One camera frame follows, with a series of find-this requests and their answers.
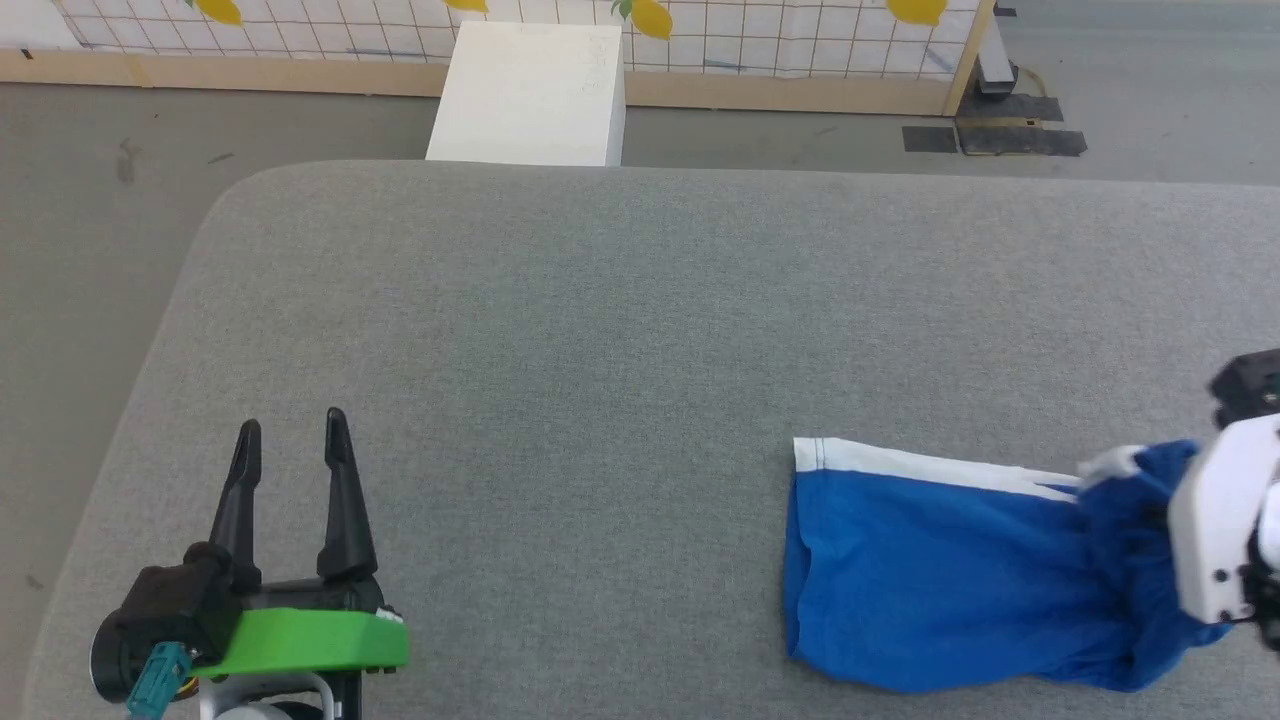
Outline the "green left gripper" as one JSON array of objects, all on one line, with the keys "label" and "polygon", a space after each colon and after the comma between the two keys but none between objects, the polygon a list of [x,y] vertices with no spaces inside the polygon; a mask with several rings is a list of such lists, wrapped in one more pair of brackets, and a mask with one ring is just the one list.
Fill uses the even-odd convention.
[{"label": "green left gripper", "polygon": [[[262,583],[253,557],[261,443],[260,423],[246,420],[209,537],[228,561],[236,593],[253,593]],[[387,671],[408,664],[408,626],[372,577],[372,529],[349,424],[339,407],[326,410],[324,456],[330,483],[317,574],[330,583],[278,582],[244,597],[229,650],[219,664],[196,667],[196,676]]]}]

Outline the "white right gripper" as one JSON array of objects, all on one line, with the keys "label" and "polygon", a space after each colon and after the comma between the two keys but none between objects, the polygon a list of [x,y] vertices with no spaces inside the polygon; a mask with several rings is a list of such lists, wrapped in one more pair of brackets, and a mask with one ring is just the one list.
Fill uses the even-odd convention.
[{"label": "white right gripper", "polygon": [[1251,618],[1245,571],[1277,479],[1277,416],[1235,421],[1193,459],[1167,509],[1181,610],[1201,623]]}]

